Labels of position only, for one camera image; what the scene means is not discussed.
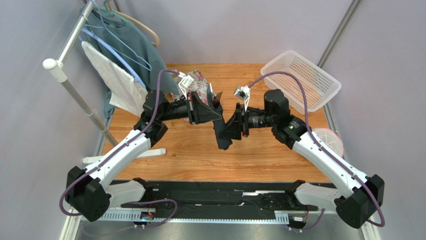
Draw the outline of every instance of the clothes hanger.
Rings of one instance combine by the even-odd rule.
[[[96,2],[94,1],[94,0],[91,0],[93,3],[94,3],[94,5],[96,6],[96,8],[99,10],[100,9],[100,7],[96,4]],[[133,62],[135,62],[135,63],[137,63],[138,65],[140,65],[141,67],[143,67],[143,68],[145,68],[145,69],[147,69],[148,71],[152,71],[153,70],[153,67],[150,65],[150,63],[149,62],[147,62],[143,57],[141,57],[141,56],[139,56],[139,55],[137,55],[136,54],[136,52],[131,48],[131,47],[129,47],[127,44],[125,44],[120,38],[118,38],[116,35],[114,35],[114,33],[112,33],[108,28],[107,28],[107,26],[105,25],[105,22],[104,22],[104,19],[103,19],[103,17],[102,17],[102,14],[99,14],[99,17],[100,17],[100,21],[101,21],[101,23],[102,23],[102,26],[92,26],[91,24],[90,24],[90,22],[89,21],[87,21],[88,23],[89,23],[89,26],[88,27],[90,27],[90,31],[93,33],[93,31],[92,31],[92,28],[104,28],[105,30],[107,30],[112,36],[114,36],[114,38],[116,38],[121,44],[123,44],[124,46],[126,46],[138,59],[141,59],[142,61],[144,61],[145,63],[146,63],[146,65],[148,66],[148,67],[146,67],[146,66],[144,66],[144,65],[142,65],[142,64],[140,64],[139,62],[137,62],[137,61],[134,61],[133,59],[131,59],[131,58],[129,58],[129,59],[131,59]]]
[[[130,22],[132,22],[133,24],[135,24],[136,26],[139,26],[141,29],[143,29],[143,30],[145,30],[145,31],[147,31],[149,34],[151,34],[153,37],[154,37],[154,39],[155,39],[155,42],[151,42],[153,45],[154,45],[154,47],[158,47],[158,46],[160,46],[160,38],[159,38],[159,36],[157,35],[157,33],[156,32],[154,32],[151,28],[149,28],[149,27],[147,27],[145,24],[143,24],[143,23],[141,23],[140,21],[138,21],[138,20],[136,20],[136,19],[134,19],[133,17],[131,17],[131,16],[129,16],[129,15],[126,15],[126,14],[124,14],[124,13],[122,13],[122,12],[120,12],[120,11],[116,11],[116,10],[114,10],[113,9],[113,6],[112,6],[112,4],[111,4],[111,1],[112,0],[105,0],[104,1],[104,4],[106,4],[106,8],[107,8],[107,10],[108,11],[110,11],[110,13],[111,14],[114,14],[115,16],[117,16],[118,18],[120,18],[121,20],[123,20],[124,22],[128,22],[128,21],[130,21]]]
[[[86,28],[82,28],[81,31],[87,35],[89,35],[90,37],[94,38],[96,41],[98,41],[101,45],[103,45],[106,49],[108,49],[123,65],[124,67],[130,72],[130,74],[133,76],[133,78],[136,80],[136,82],[140,83],[140,85],[142,85],[142,87],[147,88],[145,86],[145,83],[142,81],[141,77],[139,77],[139,75],[133,70],[133,68],[131,66],[129,66],[129,64],[117,53],[118,51],[116,51],[115,48],[113,48],[112,46],[108,45],[106,42],[104,42],[102,39],[100,39],[98,36],[96,36],[95,34],[93,34],[92,31],[87,30]]]

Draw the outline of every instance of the blue hanger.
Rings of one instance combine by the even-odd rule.
[[[96,41],[98,41],[101,45],[103,45],[106,49],[108,49],[124,66],[125,68],[130,72],[130,74],[135,78],[135,80],[142,85],[142,87],[147,88],[145,86],[145,83],[142,81],[141,77],[133,70],[132,67],[116,52],[116,50],[108,45],[108,43],[104,42],[102,39],[100,39],[98,36],[93,34],[93,32],[90,32],[86,28],[83,28],[81,31],[83,33],[89,35],[90,37],[94,38]]]
[[[94,0],[91,0],[93,3],[94,3],[94,5],[97,7],[97,9],[99,10],[100,8],[99,8],[99,6],[96,4],[96,2],[94,1]],[[100,29],[102,29],[102,28],[105,28],[112,36],[114,36],[114,38],[116,38],[120,43],[122,43],[124,46],[126,46],[138,59],[141,59],[142,61],[144,61],[145,63],[146,63],[146,65],[148,66],[148,67],[146,67],[146,66],[144,66],[144,65],[142,65],[142,64],[140,64],[138,61],[135,61],[135,60],[133,60],[132,58],[130,58],[129,56],[127,56],[127,55],[125,55],[125,54],[123,54],[123,53],[121,53],[122,55],[124,55],[125,57],[127,57],[128,59],[130,59],[130,60],[132,60],[133,62],[135,62],[135,63],[137,63],[138,65],[140,65],[141,67],[143,67],[143,68],[145,68],[146,70],[148,70],[148,71],[152,71],[153,70],[153,67],[149,64],[149,62],[147,62],[143,57],[141,57],[141,56],[139,56],[139,55],[137,55],[136,54],[136,52],[131,48],[131,47],[129,47],[127,44],[125,44],[121,39],[119,39],[114,33],[112,33],[108,28],[107,28],[107,26],[105,25],[105,23],[104,23],[104,19],[102,18],[102,14],[99,12],[98,13],[99,14],[99,16],[100,16],[100,21],[101,21],[101,23],[102,23],[102,26],[92,26],[92,25],[89,25],[88,27],[90,27],[90,28],[100,28]]]

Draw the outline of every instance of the metal pole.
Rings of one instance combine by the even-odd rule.
[[[349,25],[349,22],[352,20],[352,17],[354,16],[355,12],[357,11],[358,7],[360,6],[360,3],[363,0],[352,0],[352,2],[349,5],[349,8],[347,9],[346,13],[343,16],[343,19],[341,20],[339,26],[337,27],[336,31],[334,32],[333,37],[331,37],[330,42],[328,43],[328,46],[325,48],[324,53],[321,56],[321,59],[318,62],[318,67],[323,68],[329,59],[332,51],[336,47],[338,41],[342,37],[343,32]],[[333,130],[339,138],[341,137],[338,126],[336,125],[336,119],[333,115],[332,106],[329,102],[327,102],[326,105],[324,105],[324,112],[325,112],[325,118],[327,119],[328,126],[331,130]]]
[[[85,22],[89,14],[91,13],[94,5],[95,4],[92,1],[88,1],[88,3],[86,4],[86,7],[81,12],[80,17],[77,20],[77,23],[72,29],[71,34],[68,36],[68,39],[66,40],[66,43],[63,46],[62,52],[57,57],[58,62],[64,64],[65,61],[67,60],[68,54],[70,54],[70,51],[73,48],[73,45],[76,42],[77,38],[79,37],[79,34],[82,31],[82,28],[84,27]]]
[[[122,13],[123,12],[123,8],[122,8],[119,0],[113,0],[113,1],[114,1],[115,8],[117,9],[117,11]]]
[[[343,19],[341,20],[339,26],[337,27],[336,32],[334,33],[333,37],[328,43],[328,46],[325,48],[325,51],[322,54],[321,59],[319,60],[317,64],[318,67],[320,68],[324,67],[330,55],[332,54],[332,51],[334,50],[340,38],[342,37],[343,32],[345,31],[346,27],[349,25],[349,22],[352,20],[352,17],[354,16],[355,12],[357,11],[362,1],[363,0],[352,0],[352,2],[349,5],[349,8],[347,9],[346,13],[343,16]]]
[[[93,110],[87,105],[87,103],[83,100],[82,96],[77,92],[77,90],[71,85],[70,81],[65,80],[60,83],[63,88],[71,95],[71,97],[77,102],[77,104],[83,109],[86,116],[90,118],[90,120],[94,123],[94,125],[100,130],[100,132],[105,136],[105,138],[115,147],[118,142],[113,137],[113,135],[108,131],[108,129],[104,126],[104,124],[99,120]]]

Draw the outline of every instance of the white pole cap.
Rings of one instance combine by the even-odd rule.
[[[61,62],[52,58],[43,61],[43,68],[48,70],[58,83],[63,83],[68,79],[67,75],[62,71],[62,66],[63,64]]]

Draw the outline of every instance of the white plastic basket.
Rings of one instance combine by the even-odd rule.
[[[308,112],[315,112],[330,101],[342,85],[330,74],[313,64],[295,51],[286,51],[268,62],[260,73],[262,75],[283,71],[300,80],[307,99]],[[302,92],[296,81],[284,74],[274,74],[264,79],[270,89],[279,89],[289,104],[299,113],[305,114]]]

